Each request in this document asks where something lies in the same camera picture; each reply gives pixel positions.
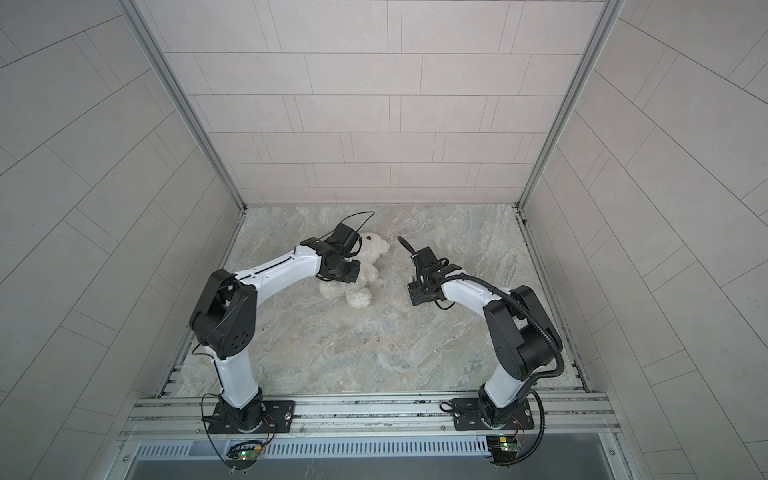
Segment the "white teddy bear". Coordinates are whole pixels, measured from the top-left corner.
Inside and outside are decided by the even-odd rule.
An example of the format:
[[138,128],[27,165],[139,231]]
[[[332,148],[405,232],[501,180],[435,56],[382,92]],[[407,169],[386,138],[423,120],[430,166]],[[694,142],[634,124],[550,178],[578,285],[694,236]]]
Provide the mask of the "white teddy bear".
[[322,282],[319,292],[325,300],[335,300],[344,297],[347,304],[355,309],[368,307],[372,301],[372,293],[368,286],[378,280],[379,270],[375,262],[390,250],[389,243],[380,235],[373,232],[361,234],[362,249],[356,256],[360,262],[360,270],[354,283]]

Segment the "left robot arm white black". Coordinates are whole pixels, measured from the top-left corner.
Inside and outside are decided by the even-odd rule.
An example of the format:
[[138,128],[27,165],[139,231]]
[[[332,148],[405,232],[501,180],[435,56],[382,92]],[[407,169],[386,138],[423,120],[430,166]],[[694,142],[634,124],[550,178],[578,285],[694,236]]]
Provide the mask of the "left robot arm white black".
[[305,278],[355,282],[361,264],[354,256],[361,247],[360,234],[340,223],[326,238],[310,237],[262,265],[234,273],[219,269],[209,276],[189,327],[212,358],[220,385],[216,417],[220,423],[249,433],[265,417],[263,392],[248,354],[258,307]]

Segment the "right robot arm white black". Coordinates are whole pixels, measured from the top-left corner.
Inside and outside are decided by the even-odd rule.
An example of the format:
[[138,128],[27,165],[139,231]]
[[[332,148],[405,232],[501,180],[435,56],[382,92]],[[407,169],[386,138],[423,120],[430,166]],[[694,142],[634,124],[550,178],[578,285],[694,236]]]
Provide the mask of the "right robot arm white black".
[[535,292],[522,285],[506,291],[468,274],[429,247],[410,253],[415,276],[408,284],[415,306],[448,301],[460,304],[486,321],[498,366],[479,389],[479,409],[492,427],[506,425],[541,379],[563,374],[562,339]]

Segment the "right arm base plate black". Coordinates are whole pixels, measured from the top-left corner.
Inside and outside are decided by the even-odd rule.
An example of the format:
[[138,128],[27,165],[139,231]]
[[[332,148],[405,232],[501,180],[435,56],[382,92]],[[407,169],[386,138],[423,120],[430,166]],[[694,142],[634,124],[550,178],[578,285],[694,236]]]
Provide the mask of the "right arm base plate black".
[[454,398],[443,401],[440,409],[452,416],[457,431],[532,430],[536,426],[527,400],[499,409],[490,400]]

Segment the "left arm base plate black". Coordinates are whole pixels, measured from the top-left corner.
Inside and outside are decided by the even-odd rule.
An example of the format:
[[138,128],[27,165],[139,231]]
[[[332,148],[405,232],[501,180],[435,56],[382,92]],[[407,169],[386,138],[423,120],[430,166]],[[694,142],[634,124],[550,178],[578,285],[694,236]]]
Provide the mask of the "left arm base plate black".
[[288,433],[296,403],[289,400],[256,400],[241,409],[220,400],[202,420],[211,434]]

